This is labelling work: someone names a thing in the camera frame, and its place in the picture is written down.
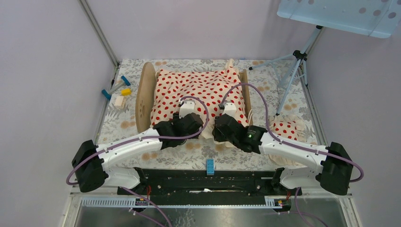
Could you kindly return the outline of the wooden pet bed frame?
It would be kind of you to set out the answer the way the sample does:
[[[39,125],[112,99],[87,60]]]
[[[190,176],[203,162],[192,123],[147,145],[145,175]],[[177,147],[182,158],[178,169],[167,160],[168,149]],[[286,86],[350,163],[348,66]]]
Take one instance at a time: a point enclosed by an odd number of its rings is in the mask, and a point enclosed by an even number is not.
[[[239,72],[239,79],[242,83],[248,83],[247,70]],[[150,125],[150,114],[154,104],[154,90],[156,87],[156,70],[151,62],[146,62],[142,68],[139,87],[137,90],[137,97],[135,103],[135,117],[138,132],[144,132]],[[249,94],[249,88],[243,85],[243,98],[245,103],[245,116],[250,125],[253,124],[252,120],[252,107]]]

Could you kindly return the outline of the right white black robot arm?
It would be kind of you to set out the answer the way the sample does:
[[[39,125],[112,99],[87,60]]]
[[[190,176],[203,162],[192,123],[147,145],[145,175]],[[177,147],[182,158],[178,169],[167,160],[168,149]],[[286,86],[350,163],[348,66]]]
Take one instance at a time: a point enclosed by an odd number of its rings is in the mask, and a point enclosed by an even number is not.
[[[276,170],[271,188],[278,195],[317,186],[336,195],[348,193],[354,162],[339,143],[321,146],[290,141],[262,127],[243,126],[227,114],[215,118],[212,134],[215,141],[229,142],[244,152],[276,155],[302,164],[302,168]]]

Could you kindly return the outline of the large strawberry print cushion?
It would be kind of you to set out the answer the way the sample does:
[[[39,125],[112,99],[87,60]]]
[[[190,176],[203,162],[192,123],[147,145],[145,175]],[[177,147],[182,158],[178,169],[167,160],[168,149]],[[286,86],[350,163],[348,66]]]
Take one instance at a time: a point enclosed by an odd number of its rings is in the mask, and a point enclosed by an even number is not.
[[[243,126],[248,126],[249,92],[240,86],[241,82],[248,81],[248,77],[244,70],[240,71],[233,63],[233,60],[229,60],[224,67],[215,71],[179,71],[166,68],[156,70],[150,125],[171,120],[173,114],[179,111],[180,99],[193,96],[203,102],[195,102],[194,112],[203,121],[209,118],[206,129],[201,133],[203,138],[213,138],[214,119],[223,113],[218,106],[222,100],[233,103],[236,107],[234,118]]]

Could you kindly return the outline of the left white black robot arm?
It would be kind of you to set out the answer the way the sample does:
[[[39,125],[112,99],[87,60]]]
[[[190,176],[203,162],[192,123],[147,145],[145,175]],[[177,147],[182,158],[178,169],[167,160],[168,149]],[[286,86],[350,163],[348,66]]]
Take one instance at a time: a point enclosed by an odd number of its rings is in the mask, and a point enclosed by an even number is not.
[[[108,144],[95,145],[92,140],[83,142],[71,164],[76,185],[83,193],[102,186],[125,187],[142,194],[147,187],[144,176],[134,168],[116,165],[136,155],[174,148],[196,138],[204,128],[198,114],[190,113],[169,121],[162,121],[135,136]]]

